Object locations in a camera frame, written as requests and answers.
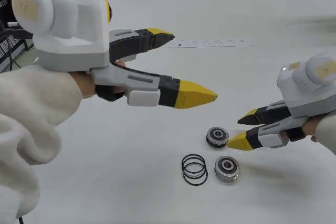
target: white sleeve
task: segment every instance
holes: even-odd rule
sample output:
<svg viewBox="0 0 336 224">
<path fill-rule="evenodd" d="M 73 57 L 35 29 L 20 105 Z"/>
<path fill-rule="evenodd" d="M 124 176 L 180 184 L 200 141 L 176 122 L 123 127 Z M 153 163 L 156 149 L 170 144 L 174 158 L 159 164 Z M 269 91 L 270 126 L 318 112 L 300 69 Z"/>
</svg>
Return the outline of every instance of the white sleeve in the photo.
<svg viewBox="0 0 336 224">
<path fill-rule="evenodd" d="M 324 117 L 315 130 L 316 140 L 336 155 L 336 112 Z"/>
<path fill-rule="evenodd" d="M 0 224 L 35 208 L 39 186 L 31 165 L 56 157 L 61 142 L 54 126 L 81 100 L 67 73 L 33 65 L 0 74 Z"/>
</svg>

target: person's hand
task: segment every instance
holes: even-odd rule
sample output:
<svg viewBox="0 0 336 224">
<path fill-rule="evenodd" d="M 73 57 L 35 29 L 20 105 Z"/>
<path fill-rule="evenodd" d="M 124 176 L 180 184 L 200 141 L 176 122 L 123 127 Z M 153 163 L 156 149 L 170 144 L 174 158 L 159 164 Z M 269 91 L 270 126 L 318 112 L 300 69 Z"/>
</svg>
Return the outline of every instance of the person's hand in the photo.
<svg viewBox="0 0 336 224">
<path fill-rule="evenodd" d="M 320 123 L 320 121 L 325 117 L 326 115 L 318 115 L 311 119 L 309 119 L 301 128 L 305 135 L 312 136 L 310 139 L 313 142 L 317 142 L 315 135 L 315 130 L 317 128 L 317 125 Z"/>
<path fill-rule="evenodd" d="M 125 63 L 124 62 L 116 62 L 116 64 L 125 67 Z M 96 94 L 95 92 L 95 88 L 96 85 L 93 82 L 92 76 L 89 74 L 85 74 L 85 73 L 80 73 L 80 72 L 70 72 L 69 73 L 72 78 L 75 80 L 75 82 L 77 83 L 84 99 L 85 98 L 90 98 L 93 95 Z M 115 87 L 114 88 L 114 93 L 122 93 L 125 91 L 124 87 Z"/>
</svg>

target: power strip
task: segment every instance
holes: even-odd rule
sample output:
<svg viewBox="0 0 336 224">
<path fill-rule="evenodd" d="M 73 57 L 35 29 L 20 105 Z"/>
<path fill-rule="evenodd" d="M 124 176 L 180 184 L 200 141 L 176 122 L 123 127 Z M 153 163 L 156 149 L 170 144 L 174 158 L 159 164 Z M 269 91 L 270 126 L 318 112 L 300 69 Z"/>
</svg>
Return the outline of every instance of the power strip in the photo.
<svg viewBox="0 0 336 224">
<path fill-rule="evenodd" d="M 170 48 L 191 48 L 191 47 L 252 47 L 251 43 L 243 39 L 191 39 L 174 40 L 169 44 Z"/>
</svg>

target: white tabletop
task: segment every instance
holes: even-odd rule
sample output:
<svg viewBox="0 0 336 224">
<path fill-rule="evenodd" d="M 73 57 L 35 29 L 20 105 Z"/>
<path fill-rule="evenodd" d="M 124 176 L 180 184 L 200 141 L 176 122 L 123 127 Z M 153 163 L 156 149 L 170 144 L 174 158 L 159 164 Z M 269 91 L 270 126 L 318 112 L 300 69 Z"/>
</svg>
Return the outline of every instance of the white tabletop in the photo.
<svg viewBox="0 0 336 224">
<path fill-rule="evenodd" d="M 284 63 L 334 50 L 336 0 L 110 0 L 111 29 L 158 27 L 177 39 L 245 39 L 254 47 L 160 49 L 130 67 L 197 82 L 216 102 L 189 110 L 137 108 L 121 99 L 83 101 L 58 127 L 62 151 L 35 167 L 41 198 L 27 223 L 335 223 L 336 158 L 302 140 L 272 150 L 214 150 L 212 126 L 230 136 L 237 120 L 280 100 Z M 200 187 L 181 175 L 181 159 L 201 154 Z M 223 184 L 215 160 L 230 155 L 240 177 Z"/>
</svg>

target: metal bearing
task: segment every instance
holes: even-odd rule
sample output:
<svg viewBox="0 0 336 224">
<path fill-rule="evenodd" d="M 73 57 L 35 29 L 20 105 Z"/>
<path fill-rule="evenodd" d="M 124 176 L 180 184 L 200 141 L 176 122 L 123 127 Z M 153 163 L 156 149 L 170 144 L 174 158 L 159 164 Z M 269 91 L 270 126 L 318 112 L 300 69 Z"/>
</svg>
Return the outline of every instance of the metal bearing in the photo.
<svg viewBox="0 0 336 224">
<path fill-rule="evenodd" d="M 229 133 L 221 127 L 212 127 L 206 134 L 206 141 L 215 148 L 222 148 L 229 140 Z"/>
<path fill-rule="evenodd" d="M 224 182 L 233 182 L 240 172 L 238 162 L 230 156 L 222 156 L 216 160 L 215 174 Z"/>
</svg>

